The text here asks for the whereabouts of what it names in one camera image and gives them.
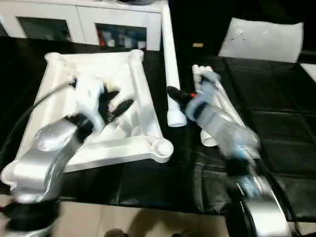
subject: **white pipe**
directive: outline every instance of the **white pipe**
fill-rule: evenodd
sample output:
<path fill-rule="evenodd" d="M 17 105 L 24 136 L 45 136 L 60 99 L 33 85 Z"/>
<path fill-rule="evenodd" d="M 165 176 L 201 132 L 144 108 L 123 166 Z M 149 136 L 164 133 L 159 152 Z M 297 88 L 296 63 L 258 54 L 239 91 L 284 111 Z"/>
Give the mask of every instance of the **white pipe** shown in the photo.
<path fill-rule="evenodd" d="M 166 84 L 180 89 L 177 58 L 175 53 L 172 24 L 168 3 L 162 7 L 162 39 L 164 64 L 166 71 Z M 186 116 L 180 111 L 179 105 L 173 99 L 168 97 L 167 120 L 169 127 L 181 127 L 187 124 Z"/>
<path fill-rule="evenodd" d="M 146 131 L 142 131 L 144 135 L 163 138 L 140 55 L 143 57 L 143 51 L 135 49 L 131 51 L 131 56 L 128 59 L 129 70 L 133 78 L 134 91 L 142 92 L 141 99 L 135 98 L 138 119 L 140 124 L 146 125 Z"/>
<path fill-rule="evenodd" d="M 238 123 L 242 127 L 245 127 L 244 122 L 242 121 L 236 109 L 234 108 L 231 101 L 229 100 L 228 95 L 226 94 L 226 91 L 224 90 L 221 83 L 218 82 L 216 86 L 219 89 L 219 91 L 216 93 L 216 96 L 222 105 L 222 109 L 225 110 L 230 116 L 232 116 L 233 120 L 236 123 Z"/>
<path fill-rule="evenodd" d="M 193 81 L 194 81 L 194 88 L 196 92 L 200 93 L 201 91 L 201 76 L 199 74 L 199 66 L 194 64 L 192 66 L 192 72 L 193 72 Z"/>

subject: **cabinet door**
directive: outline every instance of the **cabinet door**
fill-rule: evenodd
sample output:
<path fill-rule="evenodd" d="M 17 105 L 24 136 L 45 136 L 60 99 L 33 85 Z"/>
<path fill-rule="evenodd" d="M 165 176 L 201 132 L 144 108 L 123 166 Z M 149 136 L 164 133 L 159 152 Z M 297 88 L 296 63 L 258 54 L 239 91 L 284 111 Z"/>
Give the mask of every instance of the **cabinet door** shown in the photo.
<path fill-rule="evenodd" d="M 75 6 L 0 1 L 0 9 L 11 37 L 85 43 Z"/>
<path fill-rule="evenodd" d="M 88 44 L 159 51 L 160 13 L 93 7 L 78 7 L 78 12 Z"/>

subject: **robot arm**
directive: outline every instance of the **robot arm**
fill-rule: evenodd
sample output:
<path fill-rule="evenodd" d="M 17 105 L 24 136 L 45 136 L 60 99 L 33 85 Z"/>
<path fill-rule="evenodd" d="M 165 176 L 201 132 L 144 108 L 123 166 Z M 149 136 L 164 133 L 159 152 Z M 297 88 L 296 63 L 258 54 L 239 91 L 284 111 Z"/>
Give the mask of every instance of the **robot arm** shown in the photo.
<path fill-rule="evenodd" d="M 107 92 L 102 83 L 93 79 L 82 81 L 77 81 L 75 91 L 79 113 L 40 129 L 14 168 L 14 186 L 11 186 L 14 202 L 2 208 L 9 218 L 6 237 L 50 236 L 59 216 L 67 162 L 93 131 L 101 132 L 133 103 L 126 100 L 110 113 L 108 103 L 118 91 Z"/>
<path fill-rule="evenodd" d="M 212 105 L 219 75 L 205 71 L 201 92 L 187 94 L 169 87 L 168 94 L 179 103 L 186 116 L 214 138 L 227 158 L 232 203 L 226 223 L 231 237 L 290 237 L 285 215 L 268 180 L 258 174 L 259 138 L 248 127 L 234 122 L 224 110 Z"/>

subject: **black table surface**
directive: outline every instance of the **black table surface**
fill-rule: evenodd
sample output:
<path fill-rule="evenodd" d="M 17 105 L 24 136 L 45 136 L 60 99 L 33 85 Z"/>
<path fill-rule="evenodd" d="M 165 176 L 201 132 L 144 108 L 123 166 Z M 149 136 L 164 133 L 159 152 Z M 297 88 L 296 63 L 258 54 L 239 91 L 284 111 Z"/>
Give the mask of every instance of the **black table surface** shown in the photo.
<path fill-rule="evenodd" d="M 0 144 L 33 104 L 46 68 L 44 55 L 105 52 L 98 46 L 0 38 Z M 243 120 L 261 138 L 262 160 L 288 220 L 316 221 L 316 83 L 298 64 L 178 52 L 181 86 L 193 88 L 191 66 L 210 65 Z M 62 197 L 80 202 L 223 214 L 230 199 L 225 159 L 201 144 L 200 129 L 167 126 L 162 52 L 146 51 L 144 69 L 164 137 L 174 145 L 166 164 L 135 161 L 65 174 Z M 22 126 L 0 167 L 16 155 Z M 0 193 L 8 194 L 5 185 Z"/>

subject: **cable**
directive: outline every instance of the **cable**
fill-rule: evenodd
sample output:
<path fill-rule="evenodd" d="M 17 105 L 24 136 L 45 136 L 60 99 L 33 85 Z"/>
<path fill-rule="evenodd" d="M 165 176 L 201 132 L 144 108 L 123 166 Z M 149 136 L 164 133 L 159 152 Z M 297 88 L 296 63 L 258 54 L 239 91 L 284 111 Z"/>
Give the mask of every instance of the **cable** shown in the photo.
<path fill-rule="evenodd" d="M 9 135 L 7 136 L 5 142 L 3 143 L 3 146 L 1 147 L 0 150 L 0 170 L 3 170 L 3 156 L 5 155 L 5 152 L 12 140 L 12 137 L 14 135 L 14 133 L 16 132 L 16 130 L 19 128 L 19 126 L 21 125 L 21 123 L 30 115 L 30 113 L 36 108 L 36 106 L 38 106 L 41 102 L 43 102 L 44 100 L 46 100 L 48 97 L 50 97 L 51 95 L 53 95 L 54 93 L 66 88 L 69 85 L 72 85 L 73 87 L 76 86 L 76 80 L 74 82 L 67 82 L 65 84 L 62 84 L 58 87 L 56 87 L 55 89 L 53 89 L 51 92 L 49 92 L 48 94 L 46 94 L 45 96 L 43 96 L 40 100 L 38 100 L 36 103 L 34 103 L 32 106 L 30 106 L 23 114 L 22 116 L 19 118 L 19 120 L 14 124 L 12 130 L 10 131 Z"/>
<path fill-rule="evenodd" d="M 299 237 L 303 236 L 301 234 L 301 231 L 300 231 L 300 226 L 299 226 L 299 222 L 297 220 L 297 216 L 293 210 L 293 207 L 290 203 L 290 200 L 289 198 L 287 197 L 285 191 L 282 189 L 281 185 L 277 182 L 277 180 L 275 179 L 275 177 L 273 177 L 273 175 L 268 172 L 267 170 L 265 170 L 265 173 L 266 173 L 266 177 L 268 178 L 268 180 L 270 180 L 270 183 L 274 186 L 274 188 L 276 190 L 278 190 L 278 195 L 281 196 L 281 199 L 283 201 L 283 203 L 285 204 L 289 214 L 291 215 L 291 218 L 292 218 L 292 222 L 294 222 L 294 231 L 295 231 L 295 234 Z"/>

